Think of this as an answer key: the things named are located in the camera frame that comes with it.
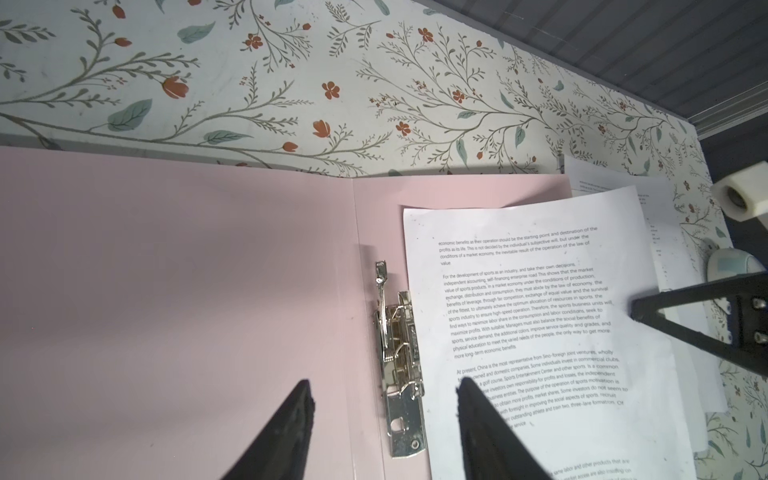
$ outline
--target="red flower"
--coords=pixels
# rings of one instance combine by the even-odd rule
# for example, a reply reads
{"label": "red flower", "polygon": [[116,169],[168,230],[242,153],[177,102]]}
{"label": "red flower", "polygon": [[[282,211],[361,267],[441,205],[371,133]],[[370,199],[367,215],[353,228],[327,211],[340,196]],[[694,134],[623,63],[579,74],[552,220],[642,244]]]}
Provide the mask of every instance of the red flower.
{"label": "red flower", "polygon": [[330,137],[331,136],[331,127],[328,125],[327,121],[318,120],[316,122],[312,123],[312,126],[315,127],[315,130],[312,132],[313,135],[316,135],[320,138]]}
{"label": "red flower", "polygon": [[419,35],[422,36],[424,41],[435,41],[432,38],[432,33],[429,30],[427,30],[426,28],[420,28],[419,29]]}
{"label": "red flower", "polygon": [[254,35],[252,33],[248,34],[248,39],[243,42],[245,44],[245,48],[242,48],[242,50],[245,50],[246,48],[248,50],[258,50],[258,48],[261,45],[264,45],[264,43],[261,41],[261,37],[259,35]]}
{"label": "red flower", "polygon": [[411,129],[409,127],[410,127],[410,125],[404,124],[402,122],[400,122],[400,125],[395,125],[395,128],[397,129],[397,131],[401,131],[402,132],[402,136],[403,137],[405,137],[407,134],[411,133]]}
{"label": "red flower", "polygon": [[339,85],[333,83],[332,81],[329,81],[326,84],[323,84],[323,90],[326,91],[326,98],[330,100],[331,98],[339,97]]}
{"label": "red flower", "polygon": [[179,77],[174,75],[173,77],[166,78],[163,82],[163,91],[171,98],[185,97],[190,90],[184,83],[178,83],[178,79]]}

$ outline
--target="floral tablecloth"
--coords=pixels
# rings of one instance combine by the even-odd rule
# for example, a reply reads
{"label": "floral tablecloth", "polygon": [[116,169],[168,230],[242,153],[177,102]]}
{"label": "floral tablecloth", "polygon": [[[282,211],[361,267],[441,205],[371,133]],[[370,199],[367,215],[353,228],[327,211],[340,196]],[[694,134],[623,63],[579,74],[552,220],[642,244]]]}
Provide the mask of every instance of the floral tablecloth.
{"label": "floral tablecloth", "polygon": [[[669,177],[698,271],[730,246],[691,124],[408,0],[7,2],[0,75],[3,144],[339,176],[567,154]],[[766,478],[766,379],[720,368],[698,474]]]}

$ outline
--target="sheet of paper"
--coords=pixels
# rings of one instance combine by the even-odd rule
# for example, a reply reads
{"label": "sheet of paper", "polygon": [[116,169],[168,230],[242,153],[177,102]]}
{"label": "sheet of paper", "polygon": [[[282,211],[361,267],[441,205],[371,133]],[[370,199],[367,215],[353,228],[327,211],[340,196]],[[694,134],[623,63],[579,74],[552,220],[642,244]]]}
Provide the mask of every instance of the sheet of paper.
{"label": "sheet of paper", "polygon": [[557,480],[695,478],[671,343],[627,316],[657,291],[633,187],[404,226],[434,480],[464,476],[463,376]]}
{"label": "sheet of paper", "polygon": [[[653,241],[654,265],[659,287],[662,290],[673,290],[703,281],[690,262],[683,232],[674,210],[674,193],[667,178],[623,174],[572,157],[565,158],[565,173],[571,181],[574,196],[634,185]],[[712,334],[707,312],[701,303],[678,307],[667,315],[688,328],[707,335]],[[696,370],[696,385],[702,409],[705,412],[727,411],[717,357],[691,346],[687,346],[687,349]],[[706,449],[706,442],[704,445],[699,442],[698,447]]]}

